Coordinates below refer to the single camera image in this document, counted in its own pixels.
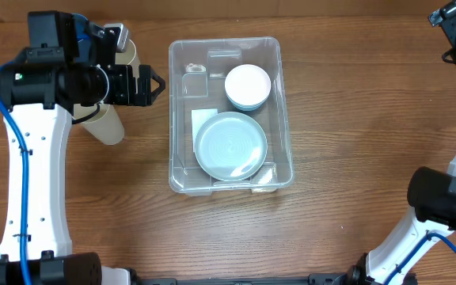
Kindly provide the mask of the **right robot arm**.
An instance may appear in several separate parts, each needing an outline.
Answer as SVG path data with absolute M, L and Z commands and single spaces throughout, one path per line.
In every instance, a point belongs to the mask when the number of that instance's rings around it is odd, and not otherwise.
M 456 0 L 428 19 L 450 43 L 443 62 L 456 66 Z M 418 168 L 408 184 L 407 200 L 405 215 L 384 242 L 337 277 L 336 284 L 415 284 L 410 270 L 438 241 L 456 254 L 456 246 L 448 240 L 456 232 L 456 155 L 446 172 Z

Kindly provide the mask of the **pink bowl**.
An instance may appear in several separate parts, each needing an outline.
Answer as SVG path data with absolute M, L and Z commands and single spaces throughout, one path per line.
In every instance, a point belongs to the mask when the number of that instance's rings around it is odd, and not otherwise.
M 232 69 L 225 78 L 225 92 L 230 101 L 244 105 L 265 102 L 271 91 L 271 79 L 261 67 L 243 64 Z

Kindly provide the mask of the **light blue bowl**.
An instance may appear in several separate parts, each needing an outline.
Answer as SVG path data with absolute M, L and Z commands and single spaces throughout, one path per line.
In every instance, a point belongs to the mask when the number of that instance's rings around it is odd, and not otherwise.
M 259 104 L 239 104 L 235 101 L 231 101 L 230 102 L 236 109 L 238 110 L 241 110 L 243 112 L 251 112 L 251 111 L 254 111 L 256 109 L 258 109 L 259 107 L 261 107 L 264 103 L 263 102 L 260 102 Z

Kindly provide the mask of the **beige cup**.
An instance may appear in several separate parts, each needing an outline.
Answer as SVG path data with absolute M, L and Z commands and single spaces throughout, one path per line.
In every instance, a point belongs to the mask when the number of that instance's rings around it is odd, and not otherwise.
M 105 145 L 116 145 L 125 135 L 124 126 L 115 108 L 110 104 L 100 104 L 99 112 L 80 125 Z
M 136 69 L 140 65 L 140 60 L 135 43 L 132 40 L 128 40 L 126 44 L 126 50 L 122 53 L 116 53 L 116 64 L 119 65 L 130 65 Z

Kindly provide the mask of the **clear plastic storage bin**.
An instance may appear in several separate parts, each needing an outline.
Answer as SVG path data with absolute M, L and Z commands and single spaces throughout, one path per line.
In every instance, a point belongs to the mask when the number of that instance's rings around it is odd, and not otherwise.
M 271 79 L 268 99 L 248 112 L 263 129 L 268 153 L 263 166 L 245 180 L 221 181 L 201 169 L 192 149 L 193 109 L 234 112 L 224 87 L 228 73 L 253 64 Z M 246 190 L 273 192 L 295 178 L 281 49 L 270 36 L 209 40 L 177 40 L 169 46 L 169 185 L 177 193 L 209 196 Z

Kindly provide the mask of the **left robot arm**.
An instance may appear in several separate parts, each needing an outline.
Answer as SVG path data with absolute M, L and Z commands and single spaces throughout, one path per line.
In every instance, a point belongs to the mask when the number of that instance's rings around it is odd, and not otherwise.
M 115 105 L 147 107 L 165 89 L 148 65 L 116 62 L 127 50 L 121 23 L 97 25 L 76 13 L 28 14 L 29 44 L 0 66 L 0 113 L 9 142 L 9 199 L 0 244 L 0 284 L 138 284 L 131 268 L 72 251 L 65 209 L 70 129 L 90 108 L 104 130 Z

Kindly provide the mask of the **rear dark blue cup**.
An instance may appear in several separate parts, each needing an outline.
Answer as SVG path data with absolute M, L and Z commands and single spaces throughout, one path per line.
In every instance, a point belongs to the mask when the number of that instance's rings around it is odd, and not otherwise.
M 78 62 L 87 62 L 91 46 L 89 35 L 86 33 L 86 26 L 89 20 L 85 16 L 78 13 L 73 13 L 73 19 L 79 51 L 79 57 L 77 57 L 76 60 Z

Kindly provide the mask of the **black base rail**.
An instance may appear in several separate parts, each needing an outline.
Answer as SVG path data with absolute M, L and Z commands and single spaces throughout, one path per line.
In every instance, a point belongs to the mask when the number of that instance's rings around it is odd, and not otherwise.
M 299 277 L 192 279 L 139 279 L 138 285 L 345 285 L 355 284 L 347 274 L 319 273 Z

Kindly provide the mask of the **grey plate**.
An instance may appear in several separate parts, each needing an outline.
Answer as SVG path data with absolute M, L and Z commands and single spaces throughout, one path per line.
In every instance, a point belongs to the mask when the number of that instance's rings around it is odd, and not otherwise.
M 263 166 L 268 140 L 262 126 L 251 116 L 221 112 L 199 128 L 194 153 L 209 176 L 219 181 L 241 181 Z

